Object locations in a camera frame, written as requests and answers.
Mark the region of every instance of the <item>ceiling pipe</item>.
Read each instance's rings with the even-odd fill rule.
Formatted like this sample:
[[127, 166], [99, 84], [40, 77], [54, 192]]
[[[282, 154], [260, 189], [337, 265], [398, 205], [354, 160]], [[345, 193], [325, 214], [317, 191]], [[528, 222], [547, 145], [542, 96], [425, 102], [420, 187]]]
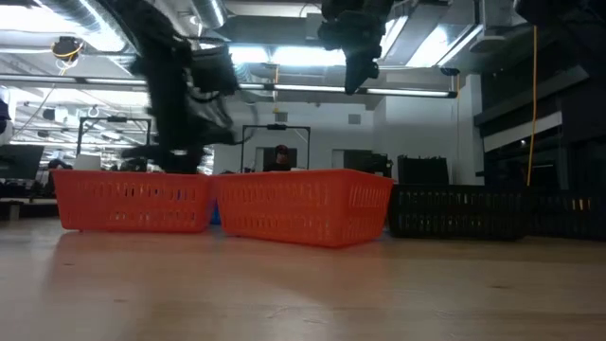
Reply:
[[204, 28], [219, 28], [227, 22], [227, 8], [222, 0], [192, 0], [191, 4]]
[[[34, 0], [40, 7], [52, 10], [65, 21], [83, 28], [82, 38], [99, 51], [134, 54], [136, 50], [116, 19], [93, 0]], [[128, 72], [132, 56], [108, 57]]]

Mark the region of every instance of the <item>ceiling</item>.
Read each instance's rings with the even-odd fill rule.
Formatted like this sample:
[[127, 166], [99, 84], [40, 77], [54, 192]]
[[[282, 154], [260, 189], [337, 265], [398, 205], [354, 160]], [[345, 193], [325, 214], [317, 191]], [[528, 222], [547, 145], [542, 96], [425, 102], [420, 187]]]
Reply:
[[[497, 0], [497, 3], [508, 4], [510, 0]], [[193, 18], [190, 0], [155, 0], [153, 2], [163, 11], [177, 27], [187, 35], [195, 35], [199, 30], [199, 19]], [[486, 0], [481, 4], [491, 4]], [[460, 47], [458, 52], [444, 66], [460, 68], [463, 73], [493, 72], [509, 64], [516, 63], [531, 51], [530, 27], [513, 20], [503, 26], [492, 26], [488, 19], [476, 15], [487, 10], [478, 9], [474, 0], [440, 1], [403, 1], [393, 8], [387, 25], [388, 34], [383, 48], [387, 51], [384, 58], [378, 60], [381, 75], [376, 80], [368, 80], [368, 87], [418, 88], [427, 90], [453, 90], [452, 78], [442, 75], [435, 65], [447, 52]], [[244, 59], [250, 58], [250, 49], [256, 48], [268, 56], [269, 60], [276, 57], [279, 49], [284, 46], [304, 46], [311, 48], [313, 53], [324, 53], [317, 40], [316, 31], [322, 22], [317, 4], [305, 4], [302, 1], [224, 1], [229, 19], [218, 29], [204, 29], [207, 36], [219, 36], [230, 41], [237, 56], [238, 48], [245, 51]], [[483, 25], [485, 29], [477, 36], [465, 41], [472, 28]], [[2, 6], [0, 5], [0, 73], [53, 75], [62, 69], [62, 64], [49, 53], [49, 47], [58, 37], [64, 35], [79, 35], [82, 27], [74, 23], [66, 23], [58, 15], [47, 9], [38, 7]], [[483, 53], [470, 51], [470, 46], [477, 44], [485, 36], [498, 35], [503, 37], [501, 44], [485, 50]], [[66, 76], [96, 77], [96, 78], [130, 78], [131, 75], [111, 59], [96, 56], [96, 50], [87, 47], [86, 53], [78, 60], [78, 64], [66, 70]], [[337, 85], [342, 86], [345, 78], [344, 58], [333, 59], [332, 55], [319, 54], [319, 57], [309, 58], [309, 53], [299, 53], [299, 56], [289, 56], [285, 62], [280, 62], [278, 76], [280, 83], [304, 85]], [[306, 65], [310, 60], [325, 62], [329, 57], [334, 62], [325, 65]], [[262, 80], [273, 80], [276, 68], [268, 67], [266, 63], [248, 63], [250, 72]], [[36, 103], [40, 103], [48, 93], [48, 85], [21, 87], [15, 90], [18, 94], [20, 107], [18, 109], [16, 126], [30, 121], [36, 112]], [[272, 97], [258, 97], [259, 101], [274, 101]], [[380, 102], [381, 97], [345, 96], [323, 93], [277, 93], [277, 101], [313, 102], [313, 103], [359, 103], [365, 104], [369, 110]], [[29, 107], [22, 104], [30, 102]], [[51, 122], [39, 117], [28, 123], [28, 128], [69, 128], [64, 132], [52, 133], [58, 140], [72, 141], [77, 135], [72, 132], [78, 126], [77, 115], [86, 113], [93, 105], [103, 108], [101, 117], [120, 113], [128, 117], [146, 118], [144, 106], [147, 105], [147, 95], [142, 92], [99, 91], [74, 89], [56, 89], [48, 98], [47, 106], [61, 106], [67, 109], [69, 115], [75, 117], [67, 123]], [[129, 123], [125, 127], [115, 124], [99, 124], [107, 129], [121, 129], [136, 132], [140, 127]], [[90, 143], [107, 142], [101, 136], [102, 131], [90, 134]], [[43, 139], [37, 132], [23, 131], [23, 139]], [[143, 143], [144, 135], [133, 133], [123, 134], [125, 143]]]

